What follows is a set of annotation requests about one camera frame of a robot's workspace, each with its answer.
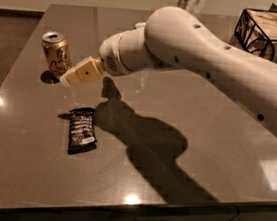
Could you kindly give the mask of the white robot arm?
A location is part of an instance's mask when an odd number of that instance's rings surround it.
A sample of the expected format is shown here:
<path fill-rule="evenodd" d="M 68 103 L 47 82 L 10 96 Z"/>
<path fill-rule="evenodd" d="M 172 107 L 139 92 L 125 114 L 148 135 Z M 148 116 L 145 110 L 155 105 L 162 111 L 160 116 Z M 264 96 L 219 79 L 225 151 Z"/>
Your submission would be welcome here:
<path fill-rule="evenodd" d="M 226 44 L 186 10 L 164 7 L 145 25 L 108 37 L 98 57 L 61 77 L 66 87 L 100 80 L 108 72 L 188 69 L 208 79 L 277 137 L 277 64 Z"/>

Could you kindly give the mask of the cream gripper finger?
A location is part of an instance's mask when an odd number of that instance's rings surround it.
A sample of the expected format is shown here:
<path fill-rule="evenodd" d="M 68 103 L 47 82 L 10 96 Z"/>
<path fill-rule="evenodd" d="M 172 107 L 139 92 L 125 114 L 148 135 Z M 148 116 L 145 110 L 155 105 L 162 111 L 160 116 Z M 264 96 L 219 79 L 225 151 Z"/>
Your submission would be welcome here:
<path fill-rule="evenodd" d="M 66 86 L 77 86 L 96 80 L 100 80 L 104 75 L 104 69 L 101 61 L 93 57 L 85 58 L 81 60 L 74 67 L 63 74 L 62 84 Z"/>
<path fill-rule="evenodd" d="M 68 75 L 65 73 L 60 77 L 60 83 L 66 87 L 69 87 L 69 79 L 68 79 Z"/>

